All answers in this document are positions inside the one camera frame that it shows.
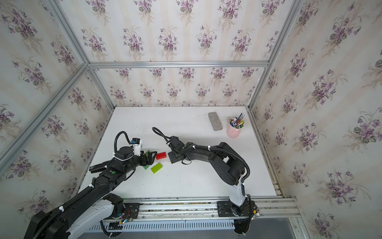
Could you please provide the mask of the red long lego brick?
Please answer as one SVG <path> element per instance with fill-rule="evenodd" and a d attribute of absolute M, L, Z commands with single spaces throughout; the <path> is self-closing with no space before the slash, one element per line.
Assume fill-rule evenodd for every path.
<path fill-rule="evenodd" d="M 167 157 L 167 153 L 166 153 L 166 152 L 161 152 L 161 153 L 158 153 L 158 154 L 156 155 L 156 159 L 157 159 L 157 160 L 164 159 L 164 158 L 166 158 L 166 157 Z"/>

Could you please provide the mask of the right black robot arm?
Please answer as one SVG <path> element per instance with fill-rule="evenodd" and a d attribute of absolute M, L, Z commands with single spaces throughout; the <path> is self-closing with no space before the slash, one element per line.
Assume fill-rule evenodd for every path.
<path fill-rule="evenodd" d="M 165 139 L 171 149 L 169 158 L 172 163 L 180 161 L 186 164 L 186 161 L 191 163 L 195 160 L 207 162 L 220 179 L 231 187 L 232 192 L 223 210 L 235 217 L 248 216 L 250 219 L 258 213 L 251 196 L 245 193 L 245 180 L 250 176 L 249 165 L 227 143 L 221 142 L 215 146 L 202 146 L 193 142 L 184 144 L 177 136 L 166 136 L 156 127 L 152 130 Z"/>

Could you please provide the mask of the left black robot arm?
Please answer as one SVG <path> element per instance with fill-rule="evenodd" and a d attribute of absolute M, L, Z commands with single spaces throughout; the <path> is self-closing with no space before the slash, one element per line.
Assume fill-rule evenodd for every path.
<path fill-rule="evenodd" d="M 152 165 L 157 152 L 142 151 L 138 138 L 128 140 L 121 148 L 117 148 L 117 141 L 114 140 L 111 160 L 89 168 L 90 173 L 99 173 L 98 177 L 59 207 L 33 216 L 26 239 L 77 239 L 103 219 L 122 216 L 123 199 L 112 191 L 129 179 L 137 167 Z"/>

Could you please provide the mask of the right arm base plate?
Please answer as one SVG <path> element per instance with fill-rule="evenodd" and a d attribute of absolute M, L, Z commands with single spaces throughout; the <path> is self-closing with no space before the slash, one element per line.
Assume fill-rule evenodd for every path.
<path fill-rule="evenodd" d="M 241 206 L 228 200 L 217 202 L 217 211 L 219 217 L 253 217 L 258 213 L 258 207 L 254 201 L 248 199 Z"/>

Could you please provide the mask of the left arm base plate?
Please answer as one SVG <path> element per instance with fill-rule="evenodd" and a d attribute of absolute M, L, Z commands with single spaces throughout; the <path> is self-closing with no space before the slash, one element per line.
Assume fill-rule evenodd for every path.
<path fill-rule="evenodd" d="M 123 203 L 117 207 L 116 210 L 113 211 L 110 216 L 111 219 L 116 220 L 133 220 L 138 218 L 139 213 L 139 203 Z"/>

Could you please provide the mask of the lime long lego brick front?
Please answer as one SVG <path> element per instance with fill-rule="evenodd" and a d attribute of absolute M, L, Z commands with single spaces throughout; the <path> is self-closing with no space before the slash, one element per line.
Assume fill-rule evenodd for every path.
<path fill-rule="evenodd" d="M 156 174 L 159 170 L 163 168 L 163 165 L 161 163 L 155 164 L 153 167 L 151 167 L 151 171 L 153 174 Z"/>

